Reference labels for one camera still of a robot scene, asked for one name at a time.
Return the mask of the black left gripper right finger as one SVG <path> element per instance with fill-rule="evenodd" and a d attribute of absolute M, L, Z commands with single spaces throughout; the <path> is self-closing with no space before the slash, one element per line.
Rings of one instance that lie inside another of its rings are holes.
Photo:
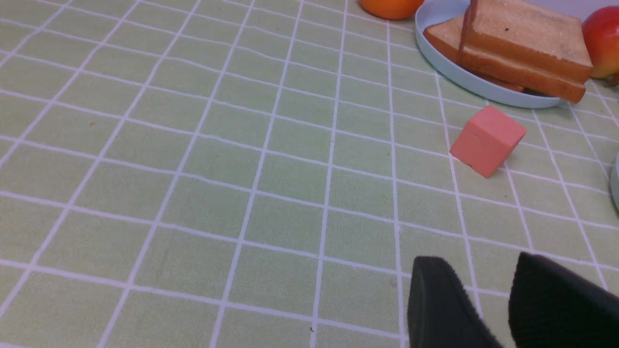
<path fill-rule="evenodd" d="M 616 295 L 540 255 L 519 255 L 509 296 L 518 348 L 616 348 Z"/>

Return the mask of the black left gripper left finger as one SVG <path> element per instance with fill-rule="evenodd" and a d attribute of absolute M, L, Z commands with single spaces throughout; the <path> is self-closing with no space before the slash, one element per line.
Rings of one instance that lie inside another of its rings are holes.
<path fill-rule="evenodd" d="M 438 256 L 413 262 L 407 310 L 412 348 L 501 348 L 451 265 Z"/>

